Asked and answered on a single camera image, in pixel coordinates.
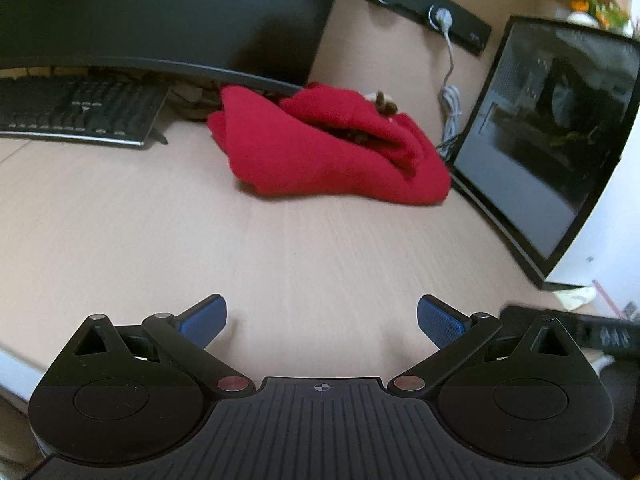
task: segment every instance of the blue gripper pad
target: blue gripper pad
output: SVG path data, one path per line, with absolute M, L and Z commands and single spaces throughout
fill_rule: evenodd
M 226 303 L 222 296 L 209 296 L 175 318 L 177 330 L 189 341 L 205 348 L 226 325 Z
M 418 302 L 420 330 L 438 348 L 444 348 L 463 335 L 469 322 L 467 316 L 433 296 L 423 296 Z

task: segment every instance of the screw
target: screw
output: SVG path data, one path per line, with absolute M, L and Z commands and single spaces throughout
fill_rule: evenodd
M 405 392 L 417 392 L 424 388 L 424 381 L 415 375 L 402 375 L 394 379 L 394 385 Z
M 249 379 L 237 375 L 229 375 L 218 381 L 218 387 L 226 392 L 241 392 L 249 387 Z

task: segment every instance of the ribbed black surface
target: ribbed black surface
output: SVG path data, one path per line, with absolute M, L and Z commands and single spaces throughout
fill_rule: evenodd
M 41 480 L 613 480 L 585 458 L 553 468 L 494 462 L 453 440 L 421 400 L 374 379 L 268 379 L 217 405 L 200 432 L 161 458 L 117 468 L 49 460 Z

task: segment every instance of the red fabric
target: red fabric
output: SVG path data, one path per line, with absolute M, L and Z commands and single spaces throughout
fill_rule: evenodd
M 309 95 L 318 96 L 315 105 Z M 359 101 L 369 105 L 355 92 L 312 86 L 283 100 L 280 109 L 251 90 L 228 86 L 222 90 L 224 111 L 211 114 L 207 124 L 233 174 L 262 195 L 358 194 L 412 205 L 442 202 L 449 173 L 420 128 L 406 114 L 382 118 Z M 359 146 L 285 110 L 305 122 L 356 128 L 377 139 Z

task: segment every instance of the light wood tabletop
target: light wood tabletop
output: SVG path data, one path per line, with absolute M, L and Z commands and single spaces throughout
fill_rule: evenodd
M 214 292 L 209 351 L 264 376 L 381 376 L 434 345 L 425 293 L 461 311 L 558 307 L 456 192 L 441 206 L 357 196 L 265 200 L 205 126 L 146 151 L 0 139 L 0 347 L 47 367 L 89 314 L 137 324 Z

